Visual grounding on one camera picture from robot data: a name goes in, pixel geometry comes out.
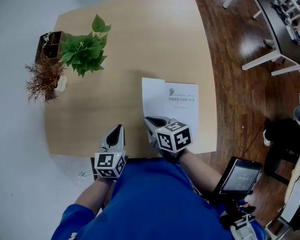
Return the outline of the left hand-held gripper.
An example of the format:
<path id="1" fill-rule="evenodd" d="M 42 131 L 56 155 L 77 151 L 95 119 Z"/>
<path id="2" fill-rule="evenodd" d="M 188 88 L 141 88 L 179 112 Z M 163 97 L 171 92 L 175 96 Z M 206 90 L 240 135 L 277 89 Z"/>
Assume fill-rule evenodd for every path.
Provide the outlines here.
<path id="1" fill-rule="evenodd" d="M 125 168 L 125 128 L 118 124 L 107 131 L 99 152 L 95 153 L 94 169 L 102 178 L 118 179 Z"/>

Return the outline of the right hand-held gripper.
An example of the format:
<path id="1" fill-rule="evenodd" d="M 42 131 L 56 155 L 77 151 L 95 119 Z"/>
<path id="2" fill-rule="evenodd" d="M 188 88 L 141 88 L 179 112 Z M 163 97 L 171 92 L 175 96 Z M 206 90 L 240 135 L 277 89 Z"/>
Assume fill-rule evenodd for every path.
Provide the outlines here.
<path id="1" fill-rule="evenodd" d="M 193 143 L 190 127 L 175 118 L 147 116 L 144 122 L 150 144 L 170 163 L 178 163 Z"/>

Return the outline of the white and yellow book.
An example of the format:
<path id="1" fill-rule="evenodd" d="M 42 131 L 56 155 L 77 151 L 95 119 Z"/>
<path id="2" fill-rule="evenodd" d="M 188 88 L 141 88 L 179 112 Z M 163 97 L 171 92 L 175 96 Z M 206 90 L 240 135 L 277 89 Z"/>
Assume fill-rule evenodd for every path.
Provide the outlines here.
<path id="1" fill-rule="evenodd" d="M 142 78 L 143 115 L 175 118 L 190 126 L 192 136 L 199 132 L 199 87 L 191 83 Z"/>

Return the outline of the person's right forearm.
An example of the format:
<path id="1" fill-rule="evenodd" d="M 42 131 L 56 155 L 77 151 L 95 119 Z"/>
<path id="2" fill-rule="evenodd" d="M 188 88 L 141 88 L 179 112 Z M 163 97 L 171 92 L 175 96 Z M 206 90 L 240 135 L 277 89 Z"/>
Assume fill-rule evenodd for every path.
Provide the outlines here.
<path id="1" fill-rule="evenodd" d="M 187 149 L 179 158 L 179 164 L 184 169 L 193 185 L 202 195 L 212 194 L 222 175 L 202 161 L 196 154 Z"/>

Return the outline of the person's left forearm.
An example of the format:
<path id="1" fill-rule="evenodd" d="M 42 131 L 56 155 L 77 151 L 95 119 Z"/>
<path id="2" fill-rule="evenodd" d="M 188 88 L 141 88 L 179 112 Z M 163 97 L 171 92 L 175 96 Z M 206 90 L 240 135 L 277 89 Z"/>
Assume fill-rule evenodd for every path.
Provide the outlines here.
<path id="1" fill-rule="evenodd" d="M 113 182 L 113 178 L 98 177 L 79 195 L 74 203 L 88 208 L 96 216 L 102 208 Z"/>

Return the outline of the person's blue shirt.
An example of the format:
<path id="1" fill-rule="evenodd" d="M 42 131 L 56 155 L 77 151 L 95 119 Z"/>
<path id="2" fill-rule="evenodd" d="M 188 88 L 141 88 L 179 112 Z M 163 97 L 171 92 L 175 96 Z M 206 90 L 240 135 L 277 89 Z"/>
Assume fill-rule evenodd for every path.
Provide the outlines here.
<path id="1" fill-rule="evenodd" d="M 104 209 L 69 205 L 51 240 L 234 240 L 220 222 L 224 209 L 197 194 L 178 164 L 130 163 Z"/>

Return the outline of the light wood table white legs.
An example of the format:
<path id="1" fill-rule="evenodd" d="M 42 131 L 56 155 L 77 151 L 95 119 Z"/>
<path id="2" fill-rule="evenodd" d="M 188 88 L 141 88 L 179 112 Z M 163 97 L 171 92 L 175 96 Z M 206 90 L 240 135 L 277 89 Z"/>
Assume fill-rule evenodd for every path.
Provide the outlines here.
<path id="1" fill-rule="evenodd" d="M 198 85 L 198 134 L 195 154 L 217 149 L 217 105 L 212 60 L 195 0 L 108 0 L 61 14 L 55 30 L 91 32 L 95 16 L 111 30 L 104 69 L 79 77 L 65 71 L 66 88 L 44 108 L 48 151 L 93 157 L 112 127 L 125 130 L 130 158 L 153 158 L 144 124 L 142 79 Z"/>

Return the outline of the brown dried plant white pot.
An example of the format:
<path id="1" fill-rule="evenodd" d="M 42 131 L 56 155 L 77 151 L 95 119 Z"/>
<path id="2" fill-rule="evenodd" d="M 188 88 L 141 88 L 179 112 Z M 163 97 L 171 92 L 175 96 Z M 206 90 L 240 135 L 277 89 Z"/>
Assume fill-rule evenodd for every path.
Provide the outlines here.
<path id="1" fill-rule="evenodd" d="M 58 81 L 64 75 L 65 64 L 53 64 L 44 53 L 38 53 L 38 60 L 24 68 L 30 74 L 30 79 L 25 82 L 27 100 L 42 100 L 43 103 L 58 99 L 56 88 Z"/>

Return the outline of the green potted plant white pot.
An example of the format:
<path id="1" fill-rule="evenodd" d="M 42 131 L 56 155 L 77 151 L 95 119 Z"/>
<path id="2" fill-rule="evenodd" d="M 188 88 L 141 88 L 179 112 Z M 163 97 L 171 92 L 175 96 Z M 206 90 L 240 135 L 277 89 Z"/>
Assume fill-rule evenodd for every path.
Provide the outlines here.
<path id="1" fill-rule="evenodd" d="M 66 34 L 66 41 L 61 42 L 60 63 L 71 66 L 79 77 L 86 72 L 103 70 L 102 63 L 107 58 L 104 49 L 108 41 L 108 32 L 112 26 L 96 15 L 91 24 L 91 32 L 87 35 Z"/>

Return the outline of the black tablet screen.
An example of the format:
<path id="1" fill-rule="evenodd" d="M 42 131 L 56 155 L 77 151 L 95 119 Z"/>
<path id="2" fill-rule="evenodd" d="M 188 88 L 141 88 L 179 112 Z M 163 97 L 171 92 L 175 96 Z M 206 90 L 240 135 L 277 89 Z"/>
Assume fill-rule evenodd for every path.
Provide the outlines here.
<path id="1" fill-rule="evenodd" d="M 247 195 L 254 186 L 263 165 L 232 156 L 216 187 L 219 195 Z"/>

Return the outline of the dark wooden organizer box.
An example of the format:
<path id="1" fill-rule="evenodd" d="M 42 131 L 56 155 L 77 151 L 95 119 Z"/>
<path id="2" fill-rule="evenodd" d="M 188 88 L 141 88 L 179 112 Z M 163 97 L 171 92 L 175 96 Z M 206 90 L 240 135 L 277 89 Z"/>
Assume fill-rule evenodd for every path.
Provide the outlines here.
<path id="1" fill-rule="evenodd" d="M 35 63 L 37 64 L 41 56 L 48 58 L 52 65 L 61 59 L 62 42 L 67 40 L 67 36 L 63 31 L 47 32 L 40 36 L 35 55 Z"/>

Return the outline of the dark desk white legs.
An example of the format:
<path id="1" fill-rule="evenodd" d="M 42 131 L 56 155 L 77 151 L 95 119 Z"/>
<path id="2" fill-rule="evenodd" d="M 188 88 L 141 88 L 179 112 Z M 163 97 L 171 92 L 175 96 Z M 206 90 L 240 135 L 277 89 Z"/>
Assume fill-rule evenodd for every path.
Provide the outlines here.
<path id="1" fill-rule="evenodd" d="M 242 65 L 241 69 L 246 71 L 265 62 L 282 58 L 293 63 L 293 65 L 271 72 L 272 76 L 300 70 L 300 45 L 293 43 L 291 40 L 286 25 L 271 6 L 273 0 L 254 1 L 260 10 L 260 14 L 265 19 L 272 40 L 274 41 L 274 49 L 271 52 Z M 226 0 L 223 3 L 223 8 L 226 9 L 231 2 L 232 0 Z"/>

